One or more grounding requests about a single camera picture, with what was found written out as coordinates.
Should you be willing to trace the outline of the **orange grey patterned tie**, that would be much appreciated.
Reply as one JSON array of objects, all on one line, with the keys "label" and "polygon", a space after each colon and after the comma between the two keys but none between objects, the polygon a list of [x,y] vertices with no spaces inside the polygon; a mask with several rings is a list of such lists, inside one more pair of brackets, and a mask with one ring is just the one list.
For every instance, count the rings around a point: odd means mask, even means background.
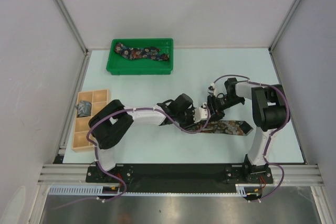
[{"label": "orange grey patterned tie", "polygon": [[220,120],[208,122],[204,126],[205,121],[193,124],[186,129],[188,131],[200,131],[201,133],[208,134],[226,134],[226,135],[238,135],[247,136],[253,131],[253,127],[246,121],[238,120]]}]

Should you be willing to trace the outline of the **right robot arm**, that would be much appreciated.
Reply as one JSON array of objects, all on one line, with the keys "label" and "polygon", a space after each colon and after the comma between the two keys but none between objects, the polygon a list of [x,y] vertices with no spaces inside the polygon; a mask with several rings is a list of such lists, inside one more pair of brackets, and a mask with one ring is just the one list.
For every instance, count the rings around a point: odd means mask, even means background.
[{"label": "right robot arm", "polygon": [[213,116],[223,117],[224,111],[235,105],[251,101],[252,117],[256,126],[249,152],[238,171],[238,177],[248,183],[261,182],[270,173],[268,162],[272,137],[290,120],[286,95],[280,84],[264,84],[247,79],[238,81],[236,76],[224,82],[226,93],[216,89],[216,79],[208,88],[207,105]]}]

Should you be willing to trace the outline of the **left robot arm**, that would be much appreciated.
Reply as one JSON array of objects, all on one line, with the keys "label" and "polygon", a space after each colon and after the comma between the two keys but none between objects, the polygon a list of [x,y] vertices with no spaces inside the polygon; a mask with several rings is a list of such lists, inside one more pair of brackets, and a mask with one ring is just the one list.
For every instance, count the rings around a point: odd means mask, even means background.
[{"label": "left robot arm", "polygon": [[153,107],[126,107],[120,100],[112,100],[88,123],[89,141],[95,147],[95,157],[100,164],[98,176],[110,182],[116,175],[114,147],[119,144],[132,126],[175,124],[185,131],[207,119],[205,108],[193,106],[193,100],[185,93],[175,100],[157,103]]}]

